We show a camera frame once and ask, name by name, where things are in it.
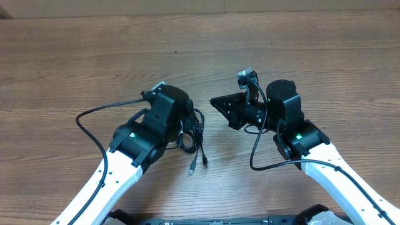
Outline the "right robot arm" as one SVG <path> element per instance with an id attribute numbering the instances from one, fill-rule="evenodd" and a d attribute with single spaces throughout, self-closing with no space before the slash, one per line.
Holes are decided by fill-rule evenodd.
<path id="1" fill-rule="evenodd" d="M 399 208 L 381 197 L 339 154 L 330 139 L 305 119 L 294 81 L 276 80 L 265 90 L 256 72 L 237 74 L 242 92 L 210 100 L 235 130 L 244 125 L 275 133 L 284 164 L 294 164 L 319 183 L 353 224 L 399 224 Z"/>

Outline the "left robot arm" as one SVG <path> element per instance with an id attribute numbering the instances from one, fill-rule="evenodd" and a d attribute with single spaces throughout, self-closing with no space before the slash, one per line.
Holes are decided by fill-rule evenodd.
<path id="1" fill-rule="evenodd" d="M 101 224 L 119 198 L 183 132 L 184 120 L 194 112 L 188 94 L 164 82 L 143 91 L 140 100 L 149 102 L 151 107 L 140 110 L 119 126 L 107 149 L 77 123 L 98 146 L 102 159 L 54 224 Z"/>

